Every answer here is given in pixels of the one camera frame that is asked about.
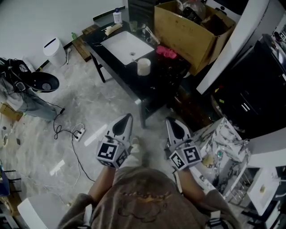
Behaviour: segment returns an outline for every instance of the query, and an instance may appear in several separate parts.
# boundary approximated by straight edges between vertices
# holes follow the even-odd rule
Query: soap bottle
[[[113,13],[113,18],[115,24],[122,23],[121,12],[119,12],[118,8],[115,9],[115,12]]]

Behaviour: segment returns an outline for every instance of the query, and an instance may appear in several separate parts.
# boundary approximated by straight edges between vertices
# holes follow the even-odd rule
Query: white trash can
[[[58,38],[52,39],[43,47],[43,52],[52,65],[63,66],[67,61],[67,55]]]

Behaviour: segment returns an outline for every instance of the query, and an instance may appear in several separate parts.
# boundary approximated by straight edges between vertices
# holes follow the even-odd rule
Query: power strip
[[[76,141],[80,141],[82,135],[84,135],[85,129],[81,128],[80,132],[81,132],[81,134],[80,133],[76,134],[76,136],[78,137],[78,138],[75,138]]]

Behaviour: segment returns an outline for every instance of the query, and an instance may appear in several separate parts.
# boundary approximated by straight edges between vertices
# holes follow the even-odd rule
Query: white wall
[[[63,43],[71,32],[93,24],[93,17],[123,6],[123,0],[4,0],[0,3],[0,56],[22,56],[38,68],[46,61],[43,43],[57,36]]]
[[[259,25],[269,0],[249,0],[231,37],[197,90],[203,94],[232,61]]]

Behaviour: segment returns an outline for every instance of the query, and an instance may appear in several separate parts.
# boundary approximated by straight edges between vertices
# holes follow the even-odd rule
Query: plug
[[[60,111],[60,114],[62,114],[62,113],[64,112],[64,110],[65,110],[65,109],[63,108],[63,109]]]
[[[81,128],[80,131],[77,132],[76,136],[76,141],[80,141],[82,135],[84,135],[85,129]]]

